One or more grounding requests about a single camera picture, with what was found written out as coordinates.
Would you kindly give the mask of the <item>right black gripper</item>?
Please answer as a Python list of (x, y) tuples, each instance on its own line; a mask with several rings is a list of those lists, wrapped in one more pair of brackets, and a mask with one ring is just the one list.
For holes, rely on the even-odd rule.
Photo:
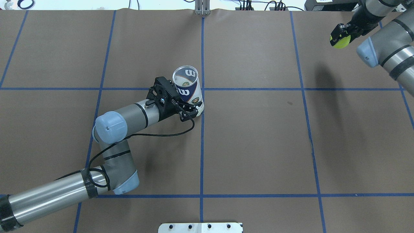
[(354, 12), (350, 22), (346, 25), (342, 23), (336, 25), (330, 34), (330, 41), (338, 42), (347, 37), (348, 34), (365, 36), (376, 28), (383, 18), (370, 13), (365, 6), (360, 6)]

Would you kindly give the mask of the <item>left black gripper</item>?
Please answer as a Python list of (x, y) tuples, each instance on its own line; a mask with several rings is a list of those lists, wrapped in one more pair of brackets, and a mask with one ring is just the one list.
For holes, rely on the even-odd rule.
[(204, 111), (204, 102), (195, 105), (184, 102), (171, 80), (161, 76), (155, 78), (154, 85), (149, 88), (146, 109), (155, 107), (158, 111), (158, 121), (163, 121), (172, 115), (179, 114), (182, 122), (190, 117), (198, 117)]

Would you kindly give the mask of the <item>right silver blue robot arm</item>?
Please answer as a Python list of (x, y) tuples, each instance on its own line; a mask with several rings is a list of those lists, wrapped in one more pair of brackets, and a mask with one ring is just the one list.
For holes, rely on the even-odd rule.
[[(360, 36), (376, 28), (379, 22), (396, 9), (401, 0), (361, 0), (360, 6), (346, 24), (338, 24), (330, 34), (334, 48), (344, 48)], [(380, 65), (410, 95), (414, 94), (414, 19), (413, 8), (363, 41), (356, 49), (366, 65)]]

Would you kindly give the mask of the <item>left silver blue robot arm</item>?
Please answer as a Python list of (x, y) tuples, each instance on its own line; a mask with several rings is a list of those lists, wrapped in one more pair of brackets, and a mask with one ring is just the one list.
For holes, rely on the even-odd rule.
[(100, 115), (92, 130), (104, 164), (66, 174), (48, 184), (1, 198), (1, 232), (17, 230), (31, 221), (60, 211), (108, 191), (125, 194), (139, 186), (128, 139), (143, 129), (178, 114), (180, 121), (193, 121), (204, 109), (201, 83), (181, 76), (158, 77), (147, 97)]

